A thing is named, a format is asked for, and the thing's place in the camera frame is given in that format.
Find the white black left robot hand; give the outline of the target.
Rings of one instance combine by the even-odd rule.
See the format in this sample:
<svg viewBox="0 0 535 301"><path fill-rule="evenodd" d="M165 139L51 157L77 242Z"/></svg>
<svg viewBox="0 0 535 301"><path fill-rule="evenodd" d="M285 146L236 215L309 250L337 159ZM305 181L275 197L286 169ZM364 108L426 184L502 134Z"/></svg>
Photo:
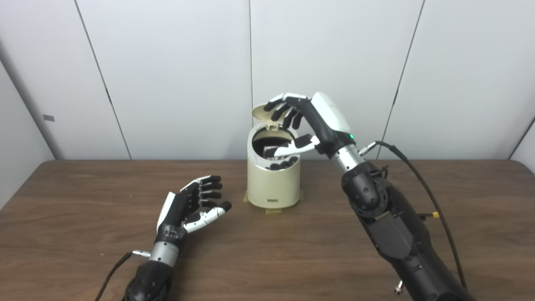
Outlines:
<svg viewBox="0 0 535 301"><path fill-rule="evenodd" d="M159 214L154 243L181 248L188 234L206 227L231 208L222 197L222 178L209 175L193 179L178 192L169 192Z"/></svg>

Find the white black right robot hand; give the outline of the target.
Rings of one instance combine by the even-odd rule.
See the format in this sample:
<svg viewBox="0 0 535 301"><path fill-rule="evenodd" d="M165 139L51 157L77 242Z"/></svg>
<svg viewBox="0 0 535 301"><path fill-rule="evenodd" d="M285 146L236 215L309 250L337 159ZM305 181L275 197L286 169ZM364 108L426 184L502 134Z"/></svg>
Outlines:
<svg viewBox="0 0 535 301"><path fill-rule="evenodd" d="M263 110L273 113L273 121L279 121L285 112L283 128L298 129L302 119L305 119L314 132L313 135L303 135L290 143L268 149L265 153L268 158L293 156L315 149L330 159L347 152L357 164L364 161L358 150L350 150L350 147L356 145L350 126L327 94L317 92L313 97L306 97L282 93L266 103Z"/></svg>

